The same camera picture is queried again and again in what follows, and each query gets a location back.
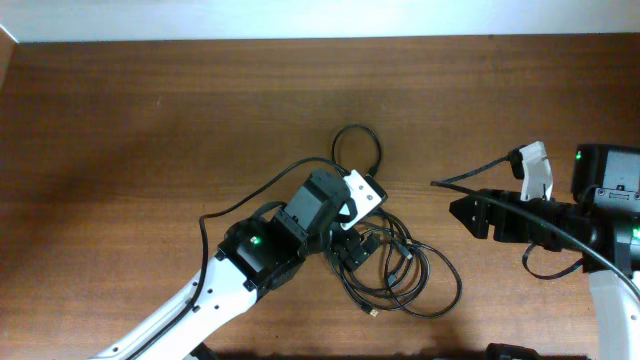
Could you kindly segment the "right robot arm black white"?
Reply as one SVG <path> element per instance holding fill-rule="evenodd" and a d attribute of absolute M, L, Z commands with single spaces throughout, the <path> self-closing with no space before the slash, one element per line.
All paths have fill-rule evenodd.
<path fill-rule="evenodd" d="M 571 193 L 553 199 L 553 176 L 543 142 L 505 156 L 518 192 L 467 190 L 450 213 L 478 239 L 525 243 L 530 249 L 575 251 L 577 269 L 589 277 L 602 359 L 639 356 L 639 151 L 608 144 L 576 148 Z"/>

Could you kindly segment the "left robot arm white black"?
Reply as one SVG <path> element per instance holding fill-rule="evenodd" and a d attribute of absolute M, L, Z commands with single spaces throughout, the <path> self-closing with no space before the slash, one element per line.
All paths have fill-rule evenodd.
<path fill-rule="evenodd" d="M 208 260 L 176 295 L 100 359 L 212 359 L 205 340 L 291 280 L 307 257 L 347 243 L 354 225 L 387 199 L 369 175 L 313 171 L 289 202 L 271 202 L 231 226 Z"/>

